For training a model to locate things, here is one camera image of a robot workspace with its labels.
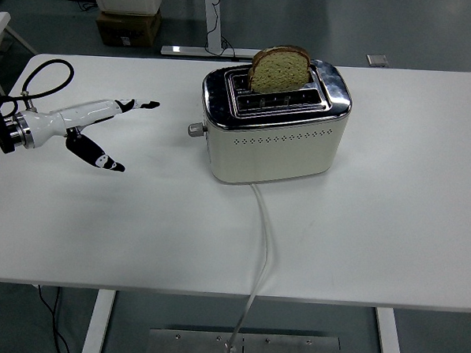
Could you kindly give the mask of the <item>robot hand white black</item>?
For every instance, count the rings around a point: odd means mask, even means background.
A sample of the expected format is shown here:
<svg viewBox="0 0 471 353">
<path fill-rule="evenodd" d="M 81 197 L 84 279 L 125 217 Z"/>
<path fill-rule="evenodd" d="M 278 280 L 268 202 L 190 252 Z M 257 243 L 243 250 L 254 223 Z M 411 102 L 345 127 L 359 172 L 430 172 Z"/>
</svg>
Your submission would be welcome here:
<svg viewBox="0 0 471 353">
<path fill-rule="evenodd" d="M 82 134 L 82 130 L 115 115 L 136 109 L 151 110 L 159 105 L 157 101 L 147 100 L 97 100 L 47 114 L 23 111 L 16 115 L 16 120 L 23 132 L 26 148 L 42 146 L 54 136 L 64 137 L 67 149 L 85 163 L 123 172 L 125 166 L 113 160 L 99 145 Z"/>
</svg>

